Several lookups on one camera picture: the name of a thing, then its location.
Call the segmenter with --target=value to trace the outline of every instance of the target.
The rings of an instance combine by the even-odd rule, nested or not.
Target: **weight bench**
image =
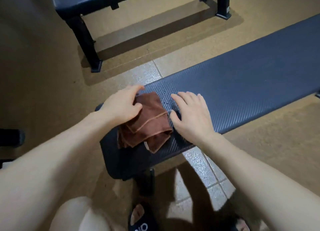
[[[111,7],[112,10],[119,8],[118,3],[124,0],[53,0],[55,10],[58,15],[66,21],[73,30],[81,48],[86,56],[92,73],[98,73],[101,70],[102,60],[99,59],[94,48],[95,41],[92,39],[85,22],[81,18],[105,7]],[[217,0],[218,11],[216,16],[229,19],[229,0]]]
[[[320,14],[147,84],[144,92],[157,92],[168,111],[177,110],[171,93],[200,93],[215,131],[223,134],[318,92],[319,41]],[[106,169],[114,179],[140,177],[154,165],[193,147],[174,130],[155,154],[144,144],[119,150],[117,130],[112,129],[100,141]]]

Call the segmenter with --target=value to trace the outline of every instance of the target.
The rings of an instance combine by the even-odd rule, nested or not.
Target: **towel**
[[[118,148],[133,148],[144,142],[147,150],[156,153],[173,131],[168,112],[156,92],[138,95],[134,103],[141,103],[142,110],[135,118],[120,125]]]

